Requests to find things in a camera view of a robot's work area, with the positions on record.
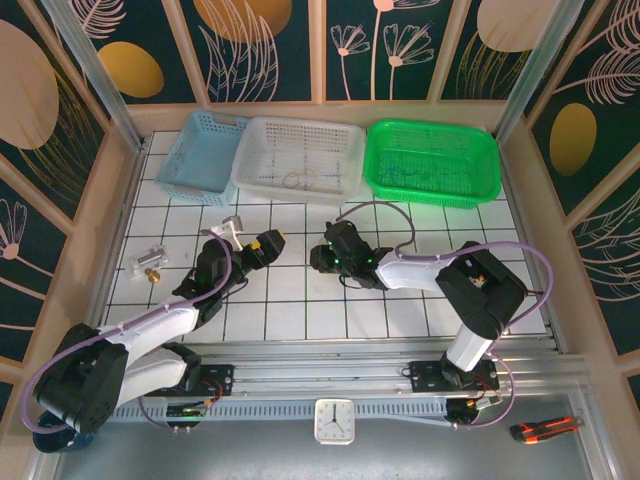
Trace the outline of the aluminium frame post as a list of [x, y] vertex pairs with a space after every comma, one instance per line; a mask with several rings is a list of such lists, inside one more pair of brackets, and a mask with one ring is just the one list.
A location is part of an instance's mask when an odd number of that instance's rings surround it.
[[502, 147], [578, 18], [584, 0], [559, 0], [509, 94], [493, 137]]
[[38, 0], [93, 85], [102, 104], [136, 153], [141, 135], [127, 106], [100, 60], [94, 40], [108, 39], [126, 17], [124, 0]]

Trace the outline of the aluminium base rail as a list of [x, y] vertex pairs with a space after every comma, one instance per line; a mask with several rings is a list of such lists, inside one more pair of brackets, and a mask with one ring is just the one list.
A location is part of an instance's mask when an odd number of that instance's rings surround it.
[[[407, 397], [412, 389], [401, 371], [411, 361], [437, 360], [447, 338], [245, 341], [194, 344], [206, 364], [235, 367], [234, 399]], [[494, 354], [504, 360], [501, 385], [515, 380], [519, 395], [566, 393], [587, 388], [584, 360], [562, 354], [550, 338], [500, 340]]]

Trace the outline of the clear plastic block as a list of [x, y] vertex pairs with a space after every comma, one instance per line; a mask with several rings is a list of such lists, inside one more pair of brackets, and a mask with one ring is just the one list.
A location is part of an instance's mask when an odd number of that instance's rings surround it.
[[158, 270], [170, 265], [168, 251], [163, 245], [153, 244], [124, 260], [124, 268], [131, 279], [145, 274], [147, 269]]

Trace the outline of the orange black utility knife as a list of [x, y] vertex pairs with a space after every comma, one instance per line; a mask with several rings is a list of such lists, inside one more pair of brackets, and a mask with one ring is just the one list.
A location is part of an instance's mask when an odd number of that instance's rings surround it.
[[517, 442], [534, 445], [565, 433], [575, 432], [582, 425], [581, 418], [565, 416], [541, 422], [515, 424], [509, 428], [509, 432]]

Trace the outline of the black electronics board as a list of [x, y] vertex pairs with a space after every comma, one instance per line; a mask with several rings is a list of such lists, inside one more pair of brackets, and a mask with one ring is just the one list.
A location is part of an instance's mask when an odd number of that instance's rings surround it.
[[498, 423], [501, 418], [484, 423], [478, 423], [480, 412], [490, 407], [499, 405], [501, 400], [497, 396], [482, 399], [454, 398], [446, 401], [445, 420], [451, 424], [454, 430], [466, 428], [468, 430], [479, 429], [492, 426]]
[[190, 434], [200, 424], [200, 419], [208, 412], [202, 402], [190, 404], [169, 404], [166, 409], [165, 420], [167, 426], [175, 434]]

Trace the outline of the dark blue mug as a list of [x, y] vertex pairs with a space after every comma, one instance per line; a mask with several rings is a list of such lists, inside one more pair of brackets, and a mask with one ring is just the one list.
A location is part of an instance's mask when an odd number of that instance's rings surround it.
[[[43, 428], [53, 428], [63, 424], [54, 414], [45, 411], [38, 418], [37, 425]], [[32, 433], [33, 444], [42, 453], [65, 453], [87, 448], [94, 440], [94, 434], [81, 434], [69, 427], [50, 433]]]

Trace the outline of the white square clock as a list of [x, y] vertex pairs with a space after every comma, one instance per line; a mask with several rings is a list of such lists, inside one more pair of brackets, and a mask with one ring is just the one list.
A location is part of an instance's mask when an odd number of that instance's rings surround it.
[[349, 399], [318, 399], [314, 405], [314, 437], [321, 445], [346, 446], [355, 440], [355, 404]]

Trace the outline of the light blue plastic basket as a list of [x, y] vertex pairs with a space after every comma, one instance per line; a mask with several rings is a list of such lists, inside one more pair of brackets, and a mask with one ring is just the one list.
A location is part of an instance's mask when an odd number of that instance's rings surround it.
[[210, 111], [192, 113], [155, 177], [170, 198], [226, 207], [236, 193], [231, 170], [248, 120]]

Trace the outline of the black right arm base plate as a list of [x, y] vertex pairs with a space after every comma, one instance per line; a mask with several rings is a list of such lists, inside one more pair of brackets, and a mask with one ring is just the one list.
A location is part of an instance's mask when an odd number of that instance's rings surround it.
[[464, 372], [446, 359], [413, 361], [408, 364], [404, 375], [410, 380], [414, 393], [500, 389], [496, 366], [491, 360], [480, 360], [469, 372]]

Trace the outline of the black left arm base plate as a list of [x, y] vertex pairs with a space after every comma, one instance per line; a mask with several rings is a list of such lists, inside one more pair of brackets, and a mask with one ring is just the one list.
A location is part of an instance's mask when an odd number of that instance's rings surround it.
[[205, 364], [187, 372], [185, 384], [161, 388], [147, 397], [221, 397], [230, 396], [234, 384], [234, 366]]

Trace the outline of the white plastic basket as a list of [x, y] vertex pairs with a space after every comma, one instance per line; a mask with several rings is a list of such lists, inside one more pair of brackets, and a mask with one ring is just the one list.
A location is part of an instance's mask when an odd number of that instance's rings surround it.
[[340, 207], [362, 178], [366, 133], [354, 125], [280, 117], [248, 121], [231, 180], [252, 195]]

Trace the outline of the aluminium side rail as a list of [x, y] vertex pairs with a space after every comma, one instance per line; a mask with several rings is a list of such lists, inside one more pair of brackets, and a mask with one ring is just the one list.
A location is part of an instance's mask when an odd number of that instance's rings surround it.
[[138, 149], [130, 149], [127, 144], [117, 144], [115, 139], [108, 140], [91, 174], [89, 191], [82, 200], [85, 246], [91, 258], [83, 274], [87, 293], [81, 322], [90, 327], [103, 322], [150, 143], [151, 138], [146, 136]]
[[501, 152], [507, 178], [506, 193], [515, 209], [517, 230], [523, 235], [523, 241], [544, 254], [552, 266], [553, 292], [537, 313], [554, 337], [559, 351], [569, 353], [571, 341], [566, 338], [562, 321], [566, 312], [562, 281], [567, 278], [570, 262], [566, 256], [568, 237], [557, 196], [535, 145], [528, 142], [518, 145], [511, 140]]

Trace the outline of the green plastic basket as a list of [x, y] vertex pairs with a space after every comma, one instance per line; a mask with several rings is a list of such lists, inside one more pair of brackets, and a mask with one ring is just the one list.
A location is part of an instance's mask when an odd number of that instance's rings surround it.
[[381, 200], [472, 209], [502, 188], [500, 152], [488, 132], [388, 119], [367, 131], [363, 176]]

